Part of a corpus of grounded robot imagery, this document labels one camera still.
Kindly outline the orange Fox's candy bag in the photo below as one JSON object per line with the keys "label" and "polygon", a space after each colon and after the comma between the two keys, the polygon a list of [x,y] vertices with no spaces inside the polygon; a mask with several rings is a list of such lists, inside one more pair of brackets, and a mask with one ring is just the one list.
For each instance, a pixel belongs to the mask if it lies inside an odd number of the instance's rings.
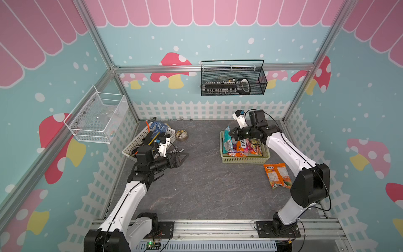
{"label": "orange Fox's candy bag", "polygon": [[234,158],[247,158],[250,155],[249,152],[243,152],[243,151],[228,152],[227,154],[230,157]]}

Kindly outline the light green perforated basket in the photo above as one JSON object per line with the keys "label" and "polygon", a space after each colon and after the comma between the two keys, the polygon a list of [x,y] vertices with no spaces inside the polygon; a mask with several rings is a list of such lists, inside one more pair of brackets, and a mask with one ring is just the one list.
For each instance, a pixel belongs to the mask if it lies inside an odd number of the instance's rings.
{"label": "light green perforated basket", "polygon": [[223,153],[224,132],[220,131],[220,157],[222,163],[226,164],[265,164],[271,157],[267,146],[261,146],[262,156],[232,157]]}

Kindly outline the teal candy bag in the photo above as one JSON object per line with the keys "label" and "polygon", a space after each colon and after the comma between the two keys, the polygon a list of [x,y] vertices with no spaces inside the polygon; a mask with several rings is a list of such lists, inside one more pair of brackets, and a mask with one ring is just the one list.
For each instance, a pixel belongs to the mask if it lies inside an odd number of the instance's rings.
{"label": "teal candy bag", "polygon": [[230,126],[224,130],[223,138],[222,138],[222,149],[223,154],[228,154],[233,152],[233,140],[232,137],[229,135],[230,133]]}

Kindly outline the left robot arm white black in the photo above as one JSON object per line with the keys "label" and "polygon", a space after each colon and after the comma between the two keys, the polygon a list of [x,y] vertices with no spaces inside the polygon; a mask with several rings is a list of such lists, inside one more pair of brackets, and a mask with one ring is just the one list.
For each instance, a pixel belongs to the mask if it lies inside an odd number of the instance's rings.
{"label": "left robot arm white black", "polygon": [[143,238],[161,232],[157,214],[141,213],[131,224],[132,217],[157,180],[155,176],[167,169],[179,168],[189,154],[174,152],[159,156],[151,146],[141,146],[136,156],[137,163],[118,203],[99,228],[85,236],[85,252],[133,252]]}

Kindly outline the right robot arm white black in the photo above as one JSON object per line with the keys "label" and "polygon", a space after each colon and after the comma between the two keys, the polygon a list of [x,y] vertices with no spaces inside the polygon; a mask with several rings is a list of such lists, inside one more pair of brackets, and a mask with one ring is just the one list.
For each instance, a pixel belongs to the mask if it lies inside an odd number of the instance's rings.
{"label": "right robot arm white black", "polygon": [[295,176],[291,197],[285,206],[267,222],[257,222],[256,228],[263,237],[286,237],[296,234],[300,217],[315,208],[325,198],[330,198],[330,169],[303,154],[282,133],[278,124],[270,126],[263,110],[237,110],[233,118],[238,127],[229,135],[235,140],[257,139],[282,158]]}

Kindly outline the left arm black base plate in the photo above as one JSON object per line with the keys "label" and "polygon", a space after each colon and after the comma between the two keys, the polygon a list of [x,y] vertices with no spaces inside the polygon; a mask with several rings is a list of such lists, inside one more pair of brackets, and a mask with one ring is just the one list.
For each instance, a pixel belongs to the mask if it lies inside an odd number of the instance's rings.
{"label": "left arm black base plate", "polygon": [[151,228],[151,231],[148,234],[142,232],[139,237],[142,239],[173,238],[174,227],[175,222],[159,222],[155,227],[153,226]]}

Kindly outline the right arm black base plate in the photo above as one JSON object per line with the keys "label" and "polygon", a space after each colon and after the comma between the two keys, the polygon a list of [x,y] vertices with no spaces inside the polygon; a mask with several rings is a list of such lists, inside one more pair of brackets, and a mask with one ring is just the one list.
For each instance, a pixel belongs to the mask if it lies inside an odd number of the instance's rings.
{"label": "right arm black base plate", "polygon": [[278,220],[256,221],[254,229],[257,231],[259,238],[300,238],[301,233],[296,223],[291,225],[283,225]]}

